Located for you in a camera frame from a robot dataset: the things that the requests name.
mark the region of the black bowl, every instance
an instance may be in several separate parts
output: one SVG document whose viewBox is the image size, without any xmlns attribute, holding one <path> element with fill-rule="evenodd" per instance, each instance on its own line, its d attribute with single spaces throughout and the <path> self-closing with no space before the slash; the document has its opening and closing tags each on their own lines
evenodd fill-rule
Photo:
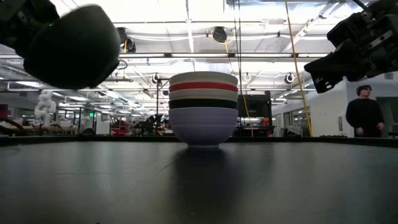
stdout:
<svg viewBox="0 0 398 224">
<path fill-rule="evenodd" d="M 217 107 L 236 109 L 238 107 L 238 102 L 218 99 L 182 99 L 169 101 L 170 110 L 189 107 Z"/>
</svg>

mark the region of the table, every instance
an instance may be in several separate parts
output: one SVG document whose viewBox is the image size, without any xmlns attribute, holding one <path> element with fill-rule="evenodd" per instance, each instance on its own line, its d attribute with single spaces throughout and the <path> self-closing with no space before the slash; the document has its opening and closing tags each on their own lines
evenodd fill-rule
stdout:
<svg viewBox="0 0 398 224">
<path fill-rule="evenodd" d="M 0 147 L 0 223 L 398 223 L 398 150 L 330 143 Z"/>
</svg>

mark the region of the lavender bowl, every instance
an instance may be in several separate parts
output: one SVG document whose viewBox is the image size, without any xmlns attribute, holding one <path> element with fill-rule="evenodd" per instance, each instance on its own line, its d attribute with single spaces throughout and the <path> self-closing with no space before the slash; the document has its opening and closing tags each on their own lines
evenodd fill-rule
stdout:
<svg viewBox="0 0 398 224">
<path fill-rule="evenodd" d="M 177 108 L 169 111 L 173 133 L 189 148 L 218 148 L 233 133 L 238 111 L 229 108 Z"/>
</svg>

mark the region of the man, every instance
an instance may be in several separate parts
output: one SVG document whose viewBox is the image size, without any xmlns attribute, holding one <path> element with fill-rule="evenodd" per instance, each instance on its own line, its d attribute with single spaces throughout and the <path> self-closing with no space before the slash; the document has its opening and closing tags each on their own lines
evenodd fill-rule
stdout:
<svg viewBox="0 0 398 224">
<path fill-rule="evenodd" d="M 355 130 L 355 137 L 380 138 L 384 129 L 381 109 L 375 100 L 369 99 L 372 87 L 363 85 L 356 89 L 358 99 L 348 103 L 346 119 Z"/>
</svg>

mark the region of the stack of bowls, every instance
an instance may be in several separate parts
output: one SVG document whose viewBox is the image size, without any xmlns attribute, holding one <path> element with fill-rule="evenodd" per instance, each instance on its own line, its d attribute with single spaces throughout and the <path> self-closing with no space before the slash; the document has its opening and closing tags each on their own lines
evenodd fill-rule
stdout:
<svg viewBox="0 0 398 224">
<path fill-rule="evenodd" d="M 190 148 L 217 148 L 238 117 L 238 79 L 220 72 L 188 72 L 170 79 L 169 119 Z"/>
</svg>

